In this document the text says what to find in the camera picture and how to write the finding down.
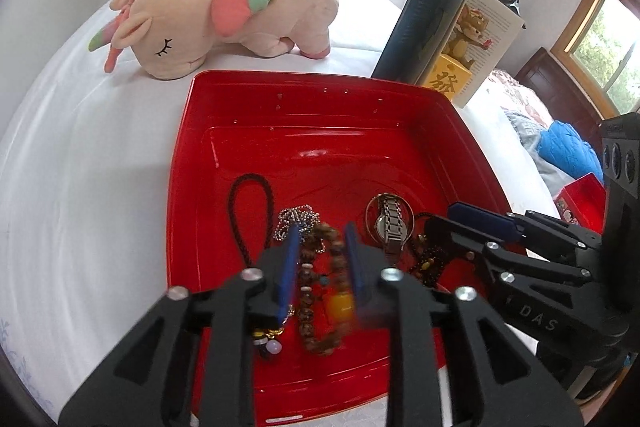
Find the blue blanket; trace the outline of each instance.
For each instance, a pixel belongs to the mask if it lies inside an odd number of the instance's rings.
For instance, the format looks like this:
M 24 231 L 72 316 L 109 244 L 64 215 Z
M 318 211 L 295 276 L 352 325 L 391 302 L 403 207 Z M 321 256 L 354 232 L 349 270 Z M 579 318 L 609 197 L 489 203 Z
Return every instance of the blue blanket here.
M 604 182 L 595 151 L 568 123 L 555 121 L 548 130 L 540 133 L 538 154 L 576 180 L 593 172 L 600 183 Z

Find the yellow cube base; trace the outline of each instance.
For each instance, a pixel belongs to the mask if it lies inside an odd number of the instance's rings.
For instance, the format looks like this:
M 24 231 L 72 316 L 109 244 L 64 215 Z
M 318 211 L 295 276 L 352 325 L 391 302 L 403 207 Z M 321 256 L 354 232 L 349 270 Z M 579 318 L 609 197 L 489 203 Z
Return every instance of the yellow cube base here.
M 433 70 L 420 79 L 420 85 L 435 89 L 452 100 L 471 79 L 471 74 L 454 58 L 440 54 Z

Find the blue floral pattern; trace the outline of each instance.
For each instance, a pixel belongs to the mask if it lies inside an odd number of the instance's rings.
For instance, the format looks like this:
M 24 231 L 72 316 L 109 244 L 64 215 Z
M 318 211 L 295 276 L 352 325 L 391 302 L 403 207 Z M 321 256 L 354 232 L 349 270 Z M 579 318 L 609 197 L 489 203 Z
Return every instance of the blue floral pattern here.
M 27 366 L 27 360 L 24 357 L 21 357 L 17 351 L 10 349 L 9 347 L 9 324 L 4 319 L 0 318 L 0 347 L 4 351 L 6 357 L 9 359 L 9 362 L 14 368 L 14 371 L 17 373 L 22 383 L 27 388 L 31 396 L 33 396 L 34 400 L 42 407 L 49 415 L 52 414 L 53 404 L 45 399 L 40 391 L 37 390 L 36 386 L 33 383 L 31 378 L 31 373 L 29 372 Z

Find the silver screw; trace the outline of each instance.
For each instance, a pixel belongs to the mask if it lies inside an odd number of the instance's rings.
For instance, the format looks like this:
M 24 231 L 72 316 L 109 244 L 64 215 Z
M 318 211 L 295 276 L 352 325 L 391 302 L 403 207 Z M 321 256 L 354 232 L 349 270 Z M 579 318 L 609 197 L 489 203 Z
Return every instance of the silver screw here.
M 456 289 L 456 297 L 461 301 L 472 301 L 478 297 L 478 292 L 471 286 L 460 286 Z
M 166 296 L 172 301 L 181 301 L 189 296 L 189 290 L 184 286 L 172 286 L 167 290 Z
M 500 274 L 500 279 L 502 279 L 505 282 L 512 283 L 514 280 L 516 280 L 516 276 L 514 276 L 513 273 L 502 272 Z
M 245 268 L 242 270 L 240 277 L 244 281 L 259 281 L 263 275 L 260 268 Z
M 399 270 L 398 268 L 385 268 L 380 272 L 380 277 L 389 282 L 399 281 L 402 279 L 403 275 L 402 270 Z

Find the wooden headboard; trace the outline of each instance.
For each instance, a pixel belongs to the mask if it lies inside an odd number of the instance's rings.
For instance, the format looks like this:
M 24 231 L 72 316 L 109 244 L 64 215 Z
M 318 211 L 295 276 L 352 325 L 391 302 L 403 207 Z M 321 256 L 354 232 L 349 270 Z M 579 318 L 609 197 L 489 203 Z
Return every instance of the wooden headboard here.
M 598 129 L 602 117 L 574 79 L 546 49 L 540 48 L 529 59 L 516 75 L 516 80 L 536 92 L 554 120 L 573 125 L 596 154 L 602 156 Z

